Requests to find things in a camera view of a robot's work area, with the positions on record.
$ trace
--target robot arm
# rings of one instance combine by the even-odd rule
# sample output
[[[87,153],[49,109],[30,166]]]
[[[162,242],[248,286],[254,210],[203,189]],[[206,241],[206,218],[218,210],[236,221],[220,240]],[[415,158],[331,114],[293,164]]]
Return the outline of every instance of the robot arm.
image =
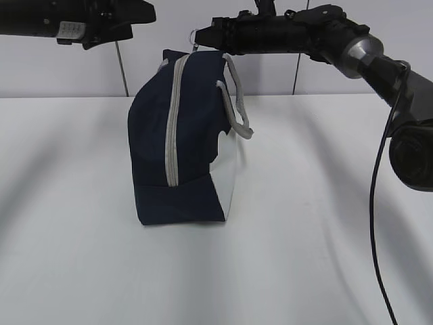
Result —
[[[387,134],[395,173],[410,188],[433,192],[433,83],[410,71],[408,63],[385,56],[370,28],[347,19],[340,7],[322,5],[277,16],[273,0],[256,3],[258,15],[243,11],[237,18],[213,18],[211,27],[196,33],[196,43],[232,55],[304,53],[350,79],[364,78],[395,106]]]

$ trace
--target label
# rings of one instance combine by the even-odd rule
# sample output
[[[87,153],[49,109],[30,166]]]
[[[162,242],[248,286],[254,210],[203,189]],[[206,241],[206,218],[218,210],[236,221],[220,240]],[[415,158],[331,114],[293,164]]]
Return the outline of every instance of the label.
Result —
[[[82,39],[86,33],[84,22],[60,22],[58,39]]]

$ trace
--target metal ring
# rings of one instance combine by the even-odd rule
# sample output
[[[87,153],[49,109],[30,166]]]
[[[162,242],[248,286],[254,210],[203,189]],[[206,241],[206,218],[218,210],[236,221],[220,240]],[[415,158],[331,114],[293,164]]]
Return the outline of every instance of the metal ring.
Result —
[[[194,33],[196,33],[198,30],[199,30],[199,29],[193,29],[193,30],[190,32],[190,34],[189,34],[189,43],[190,43],[191,45],[195,45],[195,44],[196,44],[196,42],[193,42],[193,41],[192,41],[192,35],[193,35]]]

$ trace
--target bag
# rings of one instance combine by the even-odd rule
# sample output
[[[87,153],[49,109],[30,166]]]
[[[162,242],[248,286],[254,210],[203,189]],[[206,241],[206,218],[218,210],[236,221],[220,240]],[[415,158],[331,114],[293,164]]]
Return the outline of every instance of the bag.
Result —
[[[244,95],[221,51],[164,51],[158,73],[129,111],[135,203],[144,225],[221,221],[235,181],[236,133],[250,139]],[[236,121],[224,67],[237,88]]]

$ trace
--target black cable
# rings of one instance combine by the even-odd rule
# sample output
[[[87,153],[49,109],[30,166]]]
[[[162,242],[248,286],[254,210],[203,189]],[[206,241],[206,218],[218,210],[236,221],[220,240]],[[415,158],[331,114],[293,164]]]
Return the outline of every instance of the black cable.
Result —
[[[374,264],[374,270],[376,274],[376,278],[378,279],[378,284],[380,287],[380,291],[382,293],[382,296],[385,300],[386,307],[388,308],[388,313],[390,314],[392,324],[398,325],[397,320],[394,315],[394,311],[392,310],[392,306],[390,303],[390,300],[388,298],[388,294],[386,293],[384,283],[382,281],[382,276],[380,274],[380,268],[378,263],[378,252],[376,249],[376,239],[375,239],[375,232],[374,232],[374,195],[375,195],[375,187],[378,180],[378,173],[379,173],[379,167],[380,167],[380,161],[382,159],[382,155],[384,153],[385,145],[386,145],[386,138],[388,137],[389,130],[391,128],[391,123],[394,118],[395,111],[397,109],[398,103],[400,102],[401,96],[403,92],[406,90],[406,81],[407,76],[410,72],[410,66],[405,65],[406,70],[404,72],[404,77],[401,79],[401,86],[397,93],[396,101],[394,105],[392,106],[390,115],[388,117],[388,121],[386,122],[385,131],[382,136],[382,140],[380,142],[379,152],[378,156],[376,157],[376,162],[374,165],[373,170],[373,177],[371,179],[371,188],[370,188],[370,205],[369,205],[369,212],[370,212],[370,240],[371,240],[371,254],[373,255],[373,264]]]

